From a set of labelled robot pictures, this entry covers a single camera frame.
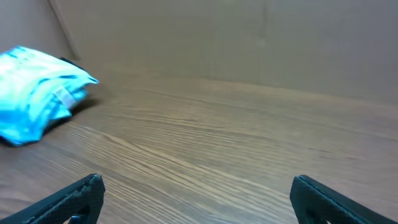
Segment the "wall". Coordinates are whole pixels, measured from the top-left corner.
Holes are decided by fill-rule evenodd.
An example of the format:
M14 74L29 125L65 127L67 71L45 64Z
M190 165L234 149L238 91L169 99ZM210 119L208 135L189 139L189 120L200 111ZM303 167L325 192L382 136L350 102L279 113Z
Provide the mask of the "wall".
M0 1L0 51L23 45L54 56L70 52L47 0Z
M57 0L83 58L397 103L395 0Z

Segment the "crumpled cloth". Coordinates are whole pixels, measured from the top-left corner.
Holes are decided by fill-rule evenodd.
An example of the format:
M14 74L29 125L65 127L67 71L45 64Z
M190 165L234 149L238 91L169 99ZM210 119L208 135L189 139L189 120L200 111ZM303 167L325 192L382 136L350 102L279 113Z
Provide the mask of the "crumpled cloth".
M0 54L0 136L20 146L38 141L49 122L70 117L70 109L98 81L53 56L16 47Z

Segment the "wooden surface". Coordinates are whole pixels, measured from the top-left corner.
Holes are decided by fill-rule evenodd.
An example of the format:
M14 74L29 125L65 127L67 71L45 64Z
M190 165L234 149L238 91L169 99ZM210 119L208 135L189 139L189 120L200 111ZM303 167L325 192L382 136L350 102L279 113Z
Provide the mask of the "wooden surface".
M398 108L283 88L157 74L101 84L41 142L0 147L0 216L90 173L99 223L296 223L307 174L398 220Z

